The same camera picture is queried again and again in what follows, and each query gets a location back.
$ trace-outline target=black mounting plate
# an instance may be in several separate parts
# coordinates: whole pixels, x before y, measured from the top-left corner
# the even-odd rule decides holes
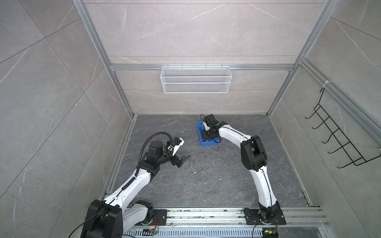
[[[246,219],[247,225],[256,225],[259,222],[260,220],[259,213],[258,213],[259,209],[245,208],[243,212],[245,213],[245,219]],[[280,211],[280,213],[278,213],[274,217],[273,222],[271,222],[270,225],[276,225],[277,224],[276,220],[278,220],[278,225],[286,225],[286,220],[282,211]]]
[[[157,222],[159,223],[159,225],[165,225],[166,224],[167,212],[168,212],[168,210],[164,210],[164,209],[154,209],[153,216],[157,217]],[[141,222],[138,222],[135,225],[143,225],[143,224]],[[152,219],[151,223],[148,225],[155,225],[155,219]]]

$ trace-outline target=black wall hook rack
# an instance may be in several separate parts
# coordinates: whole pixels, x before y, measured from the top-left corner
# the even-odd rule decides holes
[[[332,153],[335,153],[336,151],[338,151],[339,149],[343,149],[343,150],[345,151],[345,154],[347,154],[347,156],[348,156],[349,159],[351,160],[350,163],[348,163],[348,164],[346,164],[346,165],[344,165],[344,166],[342,166],[342,167],[337,166],[337,168],[341,169],[341,168],[344,168],[344,167],[346,167],[346,166],[348,166],[348,165],[351,165],[351,164],[354,164],[355,166],[359,166],[359,165],[362,165],[362,164],[364,164],[364,163],[367,163],[367,162],[369,162],[369,161],[371,161],[371,160],[374,160],[374,159],[376,159],[376,158],[381,157],[381,154],[380,154],[380,155],[377,156],[377,157],[374,157],[374,158],[372,158],[372,159],[370,159],[370,160],[366,160],[366,159],[362,156],[362,154],[357,150],[357,148],[356,148],[356,147],[354,146],[354,144],[350,141],[350,139],[347,137],[347,135],[345,135],[345,133],[341,130],[341,128],[336,124],[336,122],[331,118],[331,116],[326,112],[326,110],[325,110],[325,109],[322,107],[322,105],[320,104],[320,101],[321,101],[322,96],[323,96],[323,93],[324,93],[324,88],[322,88],[322,89],[320,90],[319,93],[321,93],[321,95],[320,95],[319,102],[318,102],[317,105],[314,107],[314,113],[313,113],[310,117],[308,117],[308,118],[305,117],[305,119],[310,119],[314,114],[317,114],[317,115],[320,117],[320,119],[322,120],[322,123],[320,123],[320,125],[318,125],[316,128],[312,127],[312,129],[317,129],[317,128],[319,128],[321,125],[324,124],[324,125],[328,128],[328,130],[331,132],[331,135],[329,136],[328,140],[327,140],[326,142],[322,141],[322,143],[324,143],[324,144],[328,143],[328,141],[329,141],[329,140],[331,139],[331,137],[333,136],[333,137],[336,139],[336,141],[339,143],[339,145],[340,145],[339,148],[337,148],[335,151],[328,152],[328,154],[332,154]],[[318,113],[318,110],[319,110],[319,109],[322,109],[322,110],[325,112],[325,114],[327,114],[328,117],[327,117],[326,119],[323,119],[322,115],[320,115],[320,114]],[[327,125],[326,121],[327,121],[328,119],[330,119],[330,120],[333,122],[333,124],[337,127],[336,130],[332,130],[332,129]],[[345,136],[345,138],[348,140],[347,143],[343,144],[343,143],[341,143],[341,142],[339,141],[339,139],[338,139],[338,138],[336,137],[336,135],[335,135],[335,133],[338,132],[338,131],[340,131],[340,132]],[[360,158],[353,160],[353,159],[351,158],[351,156],[348,154],[347,150],[344,148],[344,146],[346,146],[346,145],[352,146],[352,147],[357,151],[357,153],[359,154]]]

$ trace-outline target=wire mesh shelf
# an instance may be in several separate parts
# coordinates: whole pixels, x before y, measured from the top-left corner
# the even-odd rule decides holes
[[[355,166],[359,166],[359,165],[362,165],[364,163],[367,163],[371,160],[374,160],[376,158],[379,158],[381,157],[381,154],[379,156],[376,156],[374,158],[371,158],[371,159],[365,159],[362,154],[357,150],[357,148],[354,146],[354,144],[349,140],[349,138],[345,135],[345,133],[341,130],[341,128],[336,124],[336,122],[331,118],[331,116],[326,112],[326,110],[322,107],[322,105],[320,104],[320,101],[322,99],[322,96],[323,96],[323,93],[324,93],[324,88],[322,88],[320,90],[321,95],[320,95],[320,99],[319,99],[319,102],[317,103],[317,105],[314,107],[314,113],[310,116],[310,117],[305,117],[305,119],[310,119],[313,115],[317,114],[319,116],[319,118],[322,120],[322,123],[320,123],[320,125],[318,125],[317,127],[312,127],[312,129],[317,129],[319,128],[321,125],[325,125],[328,130],[330,131],[330,136],[328,138],[328,140],[326,142],[322,141],[322,143],[326,144],[328,143],[328,141],[332,138],[333,138],[339,143],[340,147],[337,148],[336,150],[332,151],[332,152],[327,152],[328,154],[332,154],[332,153],[335,153],[336,151],[340,150],[340,149],[343,149],[345,154],[349,157],[349,159],[351,160],[350,163],[344,165],[344,166],[337,166],[337,168],[341,169],[341,168],[344,168],[348,165],[351,165],[351,164],[354,164]],[[330,126],[327,125],[328,121],[331,121],[333,122],[333,125],[334,125],[334,128],[331,128]],[[341,133],[342,135],[344,135],[344,138],[340,139],[340,137],[338,136],[338,133]],[[348,150],[349,149],[352,149],[354,151],[356,151],[356,154],[358,154],[358,157],[357,159],[353,159],[349,153],[348,153]]]
[[[232,74],[227,66],[167,66],[160,79],[164,93],[227,93]]]

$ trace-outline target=blue bin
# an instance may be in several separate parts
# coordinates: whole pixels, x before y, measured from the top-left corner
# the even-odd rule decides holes
[[[219,138],[215,138],[215,141],[217,141],[217,142],[214,142],[213,140],[205,141],[204,138],[202,138],[202,131],[205,130],[203,121],[197,122],[197,129],[199,130],[201,146],[216,145],[220,142]]]

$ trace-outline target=white wire basket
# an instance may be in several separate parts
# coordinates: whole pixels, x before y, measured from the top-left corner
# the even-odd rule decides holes
[[[227,66],[166,66],[160,79],[164,93],[227,93],[232,74]]]

